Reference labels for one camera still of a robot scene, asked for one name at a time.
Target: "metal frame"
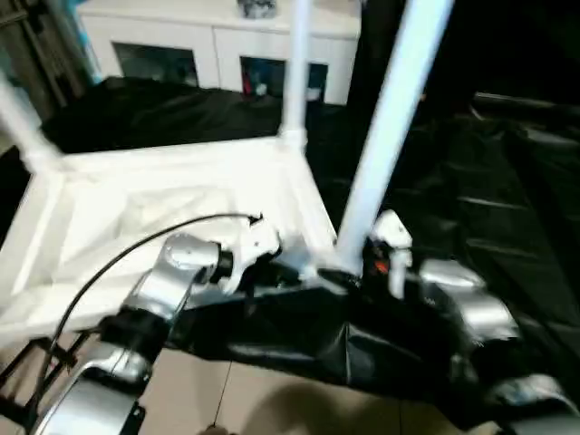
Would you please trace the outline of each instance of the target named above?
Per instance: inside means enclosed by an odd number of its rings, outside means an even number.
[[[91,333],[82,332],[74,340],[68,349],[62,346],[56,346],[53,352],[53,357],[59,362],[49,372],[44,380],[42,394],[47,392],[54,384],[56,379],[61,375],[65,368],[72,369],[77,363],[75,356],[76,352],[89,339]],[[6,385],[10,377],[18,370],[27,357],[34,351],[40,348],[44,352],[48,352],[50,348],[50,340],[48,338],[40,338],[32,340],[14,357],[14,359],[0,372],[0,390]],[[6,398],[0,395],[0,415],[5,416],[8,420],[24,426],[29,418],[30,407],[32,405],[32,398],[30,398],[24,405],[18,403],[15,398]]]

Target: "cabinet door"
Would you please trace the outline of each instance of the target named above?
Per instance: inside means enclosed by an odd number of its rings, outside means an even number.
[[[151,78],[219,87],[213,33],[208,26],[84,16],[103,77]]]
[[[289,34],[220,28],[215,35],[223,89],[277,96],[291,53]],[[325,102],[346,104],[355,54],[354,40],[311,37],[309,98],[320,93]]]

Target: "object on cabinet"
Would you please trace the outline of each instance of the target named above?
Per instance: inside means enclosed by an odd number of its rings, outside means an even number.
[[[237,7],[244,18],[272,18],[276,16],[276,0],[237,0]]]

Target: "black fabric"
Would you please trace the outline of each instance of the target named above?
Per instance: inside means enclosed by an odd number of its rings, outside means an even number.
[[[66,152],[127,150],[275,134],[280,109],[268,97],[109,79],[44,130]],[[362,145],[352,119],[345,108],[308,108],[306,155],[336,227]],[[546,370],[580,402],[580,139],[575,125],[553,134],[526,128],[461,116],[416,122],[383,208],[397,210],[415,255],[454,257],[480,272],[517,315]],[[15,157],[0,159],[3,173],[21,174],[12,197],[27,179]],[[5,224],[14,212],[6,210]],[[446,382],[425,319],[367,290],[338,297],[313,289],[256,299],[251,309],[240,303],[187,312],[172,345],[212,360],[432,401],[462,429],[486,420],[477,391]]]
[[[12,147],[0,156],[0,246],[4,243],[6,231],[12,223],[20,199],[30,178],[20,160],[20,153]]]

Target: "white plastic part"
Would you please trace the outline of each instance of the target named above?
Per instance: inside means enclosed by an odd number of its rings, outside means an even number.
[[[308,35],[312,0],[295,0],[292,55],[287,63],[284,83],[284,112],[280,134],[288,147],[306,146],[306,88],[308,85]]]
[[[336,244],[338,263],[353,273],[362,271],[364,241],[389,186],[452,6],[453,0],[409,0],[405,6]]]
[[[372,229],[372,237],[393,248],[411,247],[413,238],[402,224],[397,213],[386,210],[381,213]]]
[[[60,153],[34,127],[34,123],[0,70],[0,102],[9,110],[0,111],[0,125],[9,133],[21,151],[21,159],[31,173],[54,170],[60,164]]]
[[[282,243],[313,253],[335,233],[300,150],[279,138],[234,140],[63,157],[71,171],[35,175],[0,250],[0,347],[52,334],[80,286],[142,236],[213,213],[263,215]],[[184,229],[226,247],[244,220]],[[165,237],[105,274],[72,312],[67,329],[91,327],[119,310]]]

